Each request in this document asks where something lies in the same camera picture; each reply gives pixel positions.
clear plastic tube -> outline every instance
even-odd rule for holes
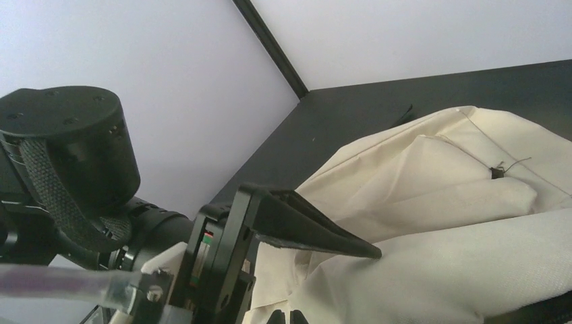
[[[131,313],[141,273],[0,265],[0,296],[93,302]]]

black metal frame edge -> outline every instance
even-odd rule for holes
[[[298,96],[299,99],[304,98],[308,94],[308,88],[286,57],[286,54],[280,48],[280,45],[256,11],[254,5],[250,0],[233,0],[234,4],[246,20],[246,22],[254,31],[254,34],[258,37],[262,46],[266,49],[272,60],[294,90],[294,93]]]

white wall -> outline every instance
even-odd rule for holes
[[[572,59],[570,0],[252,0],[309,89]]]
[[[0,95],[62,85],[114,91],[140,168],[138,196],[191,215],[297,98],[232,1],[149,3],[0,1]],[[73,324],[89,310],[0,300],[0,317],[26,324]]]

black metal bracket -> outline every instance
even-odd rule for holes
[[[173,276],[160,269],[151,274],[143,274],[131,314],[133,324],[159,323],[172,283]]]
[[[193,310],[193,323],[241,323],[255,281],[242,269],[255,235],[278,248],[381,257],[296,192],[244,184],[231,206],[199,211],[169,304]]]
[[[264,46],[270,57],[272,57],[272,60],[280,72],[282,72],[282,75],[284,75],[284,78],[286,78],[292,90],[294,90],[298,98],[304,98],[308,94],[308,88],[306,88],[306,85],[302,82],[302,79],[290,63],[290,60],[288,60],[288,57],[286,57],[286,54],[284,54],[284,51],[280,48],[280,45],[264,23],[264,20],[262,20],[262,17],[260,17],[260,14],[256,11],[254,5],[252,5],[252,2],[250,2],[250,0],[233,0],[233,2],[262,43],[262,46]]]

black cylindrical motor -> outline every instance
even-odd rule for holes
[[[19,89],[0,99],[0,140],[34,199],[21,143],[45,144],[49,163],[78,208],[94,218],[125,204],[140,184],[117,95],[89,86]]]
[[[104,238],[114,236],[110,227],[116,220],[129,224],[132,235],[128,240],[107,250],[85,248],[77,236],[57,228],[55,250],[75,264],[86,269],[138,270],[148,259],[189,239],[193,223],[186,216],[134,197],[140,176],[123,109],[113,92],[89,86],[17,90],[0,99],[0,141],[24,191],[52,218],[62,214],[62,209],[69,211],[66,204],[75,205],[85,219],[72,229],[88,225]],[[39,150],[26,151],[30,143]],[[46,180],[41,173],[54,177]],[[54,182],[63,191],[49,190]],[[17,219],[26,216],[13,214]],[[63,222],[69,228],[68,220]],[[31,232],[31,227],[28,222],[19,230],[23,234]],[[27,237],[18,236],[21,240]],[[11,246],[27,245],[11,242]]]

